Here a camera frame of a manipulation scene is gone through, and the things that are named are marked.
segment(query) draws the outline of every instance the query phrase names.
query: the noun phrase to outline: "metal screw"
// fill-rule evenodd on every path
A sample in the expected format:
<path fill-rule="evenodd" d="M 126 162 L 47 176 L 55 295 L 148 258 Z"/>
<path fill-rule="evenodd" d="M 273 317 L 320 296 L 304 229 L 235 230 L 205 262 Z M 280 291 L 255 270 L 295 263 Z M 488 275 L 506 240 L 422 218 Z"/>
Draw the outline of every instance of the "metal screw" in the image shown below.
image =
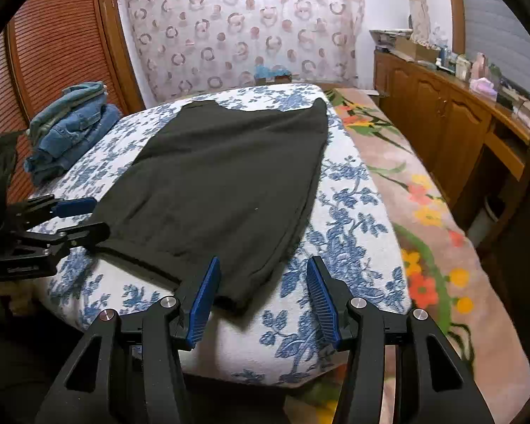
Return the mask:
<path fill-rule="evenodd" d="M 173 307 L 174 305 L 176 305 L 177 303 L 177 300 L 175 297 L 172 297 L 172 296 L 166 296 L 164 297 L 164 299 L 161 300 L 161 306 L 162 307 Z"/>
<path fill-rule="evenodd" d="M 352 306 L 356 307 L 357 309 L 363 309 L 365 306 L 367 306 L 367 301 L 365 301 L 363 298 L 352 298 Z"/>
<path fill-rule="evenodd" d="M 101 311 L 100 314 L 98 314 L 98 316 L 100 317 L 100 320 L 102 320 L 104 322 L 109 321 L 115 315 L 116 315 L 116 311 L 114 311 L 113 309 L 105 309 L 105 310 Z"/>
<path fill-rule="evenodd" d="M 416 319 L 418 320 L 426 320 L 428 318 L 428 313 L 423 309 L 415 309 L 413 312 L 413 316 L 416 317 Z"/>

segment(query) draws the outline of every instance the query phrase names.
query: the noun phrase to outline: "louvered door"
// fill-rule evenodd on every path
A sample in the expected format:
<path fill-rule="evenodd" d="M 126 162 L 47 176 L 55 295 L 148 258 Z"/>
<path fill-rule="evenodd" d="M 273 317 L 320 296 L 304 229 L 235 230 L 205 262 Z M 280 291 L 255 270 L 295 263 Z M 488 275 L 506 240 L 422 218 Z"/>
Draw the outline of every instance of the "louvered door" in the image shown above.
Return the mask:
<path fill-rule="evenodd" d="M 4 35 L 0 34 L 0 134 L 27 129 L 27 127 L 28 124 L 10 75 Z M 9 202 L 21 201 L 33 191 L 29 176 L 23 169 L 24 159 L 31 153 L 31 147 L 25 135 L 18 138 L 17 151 L 18 162 L 8 192 Z"/>
<path fill-rule="evenodd" d="M 103 81 L 108 102 L 128 114 L 98 0 L 27 0 L 14 17 L 14 42 L 31 117 L 83 81 Z"/>

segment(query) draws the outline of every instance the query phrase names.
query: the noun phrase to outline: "bed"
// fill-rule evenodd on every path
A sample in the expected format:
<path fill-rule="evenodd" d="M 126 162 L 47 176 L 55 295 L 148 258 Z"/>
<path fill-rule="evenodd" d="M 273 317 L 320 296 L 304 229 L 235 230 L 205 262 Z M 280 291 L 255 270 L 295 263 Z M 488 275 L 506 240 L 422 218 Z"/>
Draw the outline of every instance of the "bed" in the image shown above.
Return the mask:
<path fill-rule="evenodd" d="M 285 410 L 294 424 L 331 422 L 346 355 L 319 336 L 304 271 L 320 254 L 355 296 L 383 310 L 425 307 L 448 334 L 497 423 L 508 423 L 530 395 L 530 368 L 501 302 L 469 241 L 413 154 L 408 142 L 357 90 L 311 84 L 249 87 L 181 99 L 123 118 L 62 178 L 35 195 L 100 199 L 147 140 L 192 100 L 216 100 L 241 110 L 292 110 L 329 98 L 329 138 L 310 224 L 287 262 L 234 318 L 211 314 L 204 338 L 181 352 L 185 372 L 247 384 L 297 387 Z M 85 219 L 54 219 L 52 232 Z M 137 270 L 74 249 L 56 276 L 35 282 L 41 302 L 67 323 L 85 329 L 100 310 L 144 310 L 166 294 Z M 328 375 L 322 373 L 333 370 Z M 393 353 L 387 355 L 382 422 L 390 422 Z"/>

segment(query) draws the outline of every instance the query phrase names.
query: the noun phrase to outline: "black garment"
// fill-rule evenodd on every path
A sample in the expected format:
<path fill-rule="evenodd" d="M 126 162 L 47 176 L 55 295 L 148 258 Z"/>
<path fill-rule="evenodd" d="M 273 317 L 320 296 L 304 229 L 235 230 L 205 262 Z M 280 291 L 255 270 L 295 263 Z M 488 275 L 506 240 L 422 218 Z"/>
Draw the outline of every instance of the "black garment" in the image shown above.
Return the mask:
<path fill-rule="evenodd" d="M 288 112 L 182 107 L 96 206 L 90 221 L 111 234 L 95 250 L 175 283 L 218 256 L 216 303 L 243 310 L 314 200 L 327 131 L 321 99 Z"/>

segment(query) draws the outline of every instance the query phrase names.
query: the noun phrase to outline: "blue floral bed sheet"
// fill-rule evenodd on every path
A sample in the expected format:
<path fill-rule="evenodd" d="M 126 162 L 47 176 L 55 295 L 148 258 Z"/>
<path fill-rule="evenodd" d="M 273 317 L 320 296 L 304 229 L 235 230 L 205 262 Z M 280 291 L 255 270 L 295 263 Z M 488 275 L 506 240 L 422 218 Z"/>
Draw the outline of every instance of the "blue floral bed sheet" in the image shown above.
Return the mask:
<path fill-rule="evenodd" d="M 320 255 L 332 276 L 355 296 L 380 309 L 405 313 L 410 297 L 397 240 L 369 171 L 341 119 L 318 86 L 277 84 L 199 95 L 122 118 L 63 177 L 37 195 L 100 200 L 148 139 L 193 100 L 216 100 L 237 110 L 307 108 L 316 98 L 328 107 L 326 146 L 309 225 L 294 254 L 255 296 L 243 317 L 212 312 L 202 341 L 180 352 L 183 371 L 249 384 L 296 387 L 346 362 L 322 338 L 306 287 L 306 262 Z M 53 219 L 35 230 L 52 233 L 87 216 Z M 99 311 L 147 309 L 172 294 L 149 279 L 88 254 L 82 247 L 58 264 L 53 277 L 35 280 L 41 302 L 67 323 L 86 329 Z"/>

